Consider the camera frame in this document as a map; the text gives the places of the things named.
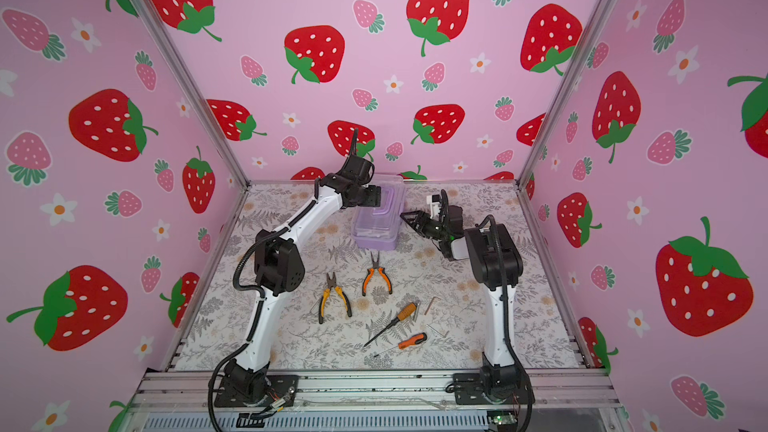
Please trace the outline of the small orange handled screwdriver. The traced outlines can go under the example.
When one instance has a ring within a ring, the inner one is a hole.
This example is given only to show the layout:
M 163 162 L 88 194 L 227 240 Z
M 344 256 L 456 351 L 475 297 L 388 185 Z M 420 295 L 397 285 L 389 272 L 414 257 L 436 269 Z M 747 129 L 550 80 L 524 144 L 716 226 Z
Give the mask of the small orange handled screwdriver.
M 421 345 L 421 344 L 425 343 L 427 340 L 428 340 L 428 335 L 426 333 L 424 333 L 424 332 L 421 332 L 421 333 L 418 333 L 418 334 L 415 334 L 415 335 L 409 337 L 408 339 L 400 341 L 397 345 L 392 346 L 389 349 L 386 349 L 385 351 L 382 351 L 382 352 L 379 352 L 379 353 L 375 354 L 375 357 L 378 357 L 380 355 L 383 355 L 386 352 L 390 352 L 390 351 L 393 351 L 395 349 L 405 350 L 405 349 L 410 348 L 410 347 Z

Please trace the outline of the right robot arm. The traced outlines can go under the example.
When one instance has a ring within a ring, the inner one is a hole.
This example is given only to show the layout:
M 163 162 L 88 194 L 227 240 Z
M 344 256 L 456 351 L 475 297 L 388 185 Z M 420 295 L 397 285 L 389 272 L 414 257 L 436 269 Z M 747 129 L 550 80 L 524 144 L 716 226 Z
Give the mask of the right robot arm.
M 486 343 L 480 377 L 484 393 L 498 396 L 527 384 L 527 372 L 514 350 L 514 302 L 524 262 L 506 226 L 494 215 L 466 227 L 463 209 L 449 203 L 445 190 L 429 197 L 429 209 L 403 212 L 401 220 L 436 246 L 443 258 L 469 262 L 485 290 Z

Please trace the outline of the silver hex key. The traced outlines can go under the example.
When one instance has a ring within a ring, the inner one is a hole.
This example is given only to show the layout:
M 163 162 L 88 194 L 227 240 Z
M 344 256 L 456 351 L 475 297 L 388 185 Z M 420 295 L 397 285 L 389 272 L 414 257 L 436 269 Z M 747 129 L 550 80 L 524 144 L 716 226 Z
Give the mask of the silver hex key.
M 427 324 L 427 326 L 435 333 L 437 333 L 440 337 L 446 338 L 448 336 L 448 332 L 444 332 L 440 329 L 438 329 L 436 326 L 433 326 L 432 324 Z

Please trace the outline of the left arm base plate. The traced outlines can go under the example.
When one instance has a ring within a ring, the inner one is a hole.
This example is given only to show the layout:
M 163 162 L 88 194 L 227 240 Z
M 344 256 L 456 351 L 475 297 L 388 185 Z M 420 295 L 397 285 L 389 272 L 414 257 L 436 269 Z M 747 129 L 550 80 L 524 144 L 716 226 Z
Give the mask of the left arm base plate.
M 213 404 L 221 408 L 266 408 L 282 400 L 281 407 L 291 407 L 298 384 L 298 375 L 259 375 L 249 383 L 245 379 L 223 377 L 215 389 Z

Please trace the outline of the large orange handled screwdriver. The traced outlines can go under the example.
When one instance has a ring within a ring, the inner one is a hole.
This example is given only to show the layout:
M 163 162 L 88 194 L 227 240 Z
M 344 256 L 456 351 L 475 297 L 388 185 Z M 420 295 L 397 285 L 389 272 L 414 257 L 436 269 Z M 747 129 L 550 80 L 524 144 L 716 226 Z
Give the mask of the large orange handled screwdriver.
M 402 321 L 406 320 L 407 318 L 409 318 L 416 310 L 417 310 L 417 305 L 414 302 L 411 302 L 411 303 L 407 304 L 381 331 L 379 331 L 372 338 L 370 338 L 364 344 L 364 347 L 367 347 L 369 344 L 374 342 L 379 336 L 381 336 L 387 330 L 395 327 L 400 322 L 402 322 Z

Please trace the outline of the purple plastic tool box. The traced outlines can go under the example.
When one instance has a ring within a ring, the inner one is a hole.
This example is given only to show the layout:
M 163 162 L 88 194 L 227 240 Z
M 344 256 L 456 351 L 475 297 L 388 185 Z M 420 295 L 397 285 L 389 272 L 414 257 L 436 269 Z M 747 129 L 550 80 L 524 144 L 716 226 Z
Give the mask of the purple plastic tool box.
M 405 181 L 400 175 L 376 175 L 372 185 L 381 188 L 378 207 L 361 207 L 352 226 L 352 238 L 358 247 L 376 251 L 396 249 L 405 206 Z

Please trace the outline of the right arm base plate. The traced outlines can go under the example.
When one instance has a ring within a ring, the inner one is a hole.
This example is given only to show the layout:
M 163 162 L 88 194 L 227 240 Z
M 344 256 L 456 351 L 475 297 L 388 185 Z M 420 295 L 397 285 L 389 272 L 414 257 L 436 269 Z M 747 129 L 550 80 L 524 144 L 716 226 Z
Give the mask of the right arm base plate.
M 455 373 L 445 387 L 458 405 L 521 405 L 536 403 L 526 385 L 495 384 L 480 371 Z

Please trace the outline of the aluminium front rail frame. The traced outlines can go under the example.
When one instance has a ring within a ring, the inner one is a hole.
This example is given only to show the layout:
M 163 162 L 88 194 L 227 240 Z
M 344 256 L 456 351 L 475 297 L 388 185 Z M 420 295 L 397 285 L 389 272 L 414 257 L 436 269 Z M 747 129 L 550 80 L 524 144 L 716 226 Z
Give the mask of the aluminium front rail frame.
M 148 373 L 123 431 L 630 431 L 610 379 L 596 369 L 534 369 L 534 399 L 492 403 L 447 390 L 458 370 L 283 371 L 286 402 L 210 408 L 201 372 Z

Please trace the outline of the red hex key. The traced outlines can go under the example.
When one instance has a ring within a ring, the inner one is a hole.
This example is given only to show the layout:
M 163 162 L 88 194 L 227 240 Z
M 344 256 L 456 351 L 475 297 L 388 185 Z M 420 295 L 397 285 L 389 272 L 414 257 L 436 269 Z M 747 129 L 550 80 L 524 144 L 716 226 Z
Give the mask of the red hex key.
M 427 305 L 427 307 L 426 307 L 426 309 L 425 309 L 425 311 L 424 311 L 424 315 L 427 315 L 427 314 L 429 313 L 429 310 L 430 310 L 430 308 L 432 307 L 432 305 L 434 304 L 434 302 L 437 300 L 437 298 L 438 298 L 437 296 L 433 296 L 433 297 L 430 299 L 430 301 L 429 301 L 429 303 L 428 303 L 428 305 Z

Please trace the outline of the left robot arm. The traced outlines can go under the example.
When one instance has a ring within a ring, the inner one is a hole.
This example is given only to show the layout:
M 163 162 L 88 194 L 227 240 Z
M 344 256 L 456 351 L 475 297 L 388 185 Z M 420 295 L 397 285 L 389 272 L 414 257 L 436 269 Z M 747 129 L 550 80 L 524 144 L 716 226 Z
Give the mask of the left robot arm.
M 336 212 L 380 205 L 381 188 L 370 184 L 374 171 L 373 162 L 351 152 L 338 172 L 315 181 L 313 194 L 299 211 L 277 229 L 257 234 L 233 274 L 233 287 L 255 291 L 257 298 L 244 344 L 222 362 L 224 390 L 250 404 L 267 394 L 270 351 L 280 315 L 306 272 L 302 248 Z

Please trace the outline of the orange handled needle-nose pliers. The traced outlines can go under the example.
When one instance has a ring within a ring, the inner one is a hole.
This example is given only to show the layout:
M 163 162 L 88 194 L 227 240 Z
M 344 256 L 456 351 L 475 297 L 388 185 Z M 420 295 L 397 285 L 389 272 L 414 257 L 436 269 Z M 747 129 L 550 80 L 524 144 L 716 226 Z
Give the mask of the orange handled needle-nose pliers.
M 382 267 L 380 264 L 380 252 L 377 251 L 376 254 L 370 253 L 370 258 L 371 258 L 371 266 L 367 269 L 366 277 L 364 278 L 362 287 L 361 287 L 362 296 L 365 297 L 367 295 L 368 286 L 377 274 L 379 274 L 381 278 L 384 280 L 387 286 L 388 294 L 392 295 L 393 294 L 392 281 L 389 278 L 388 274 L 386 273 L 386 268 Z

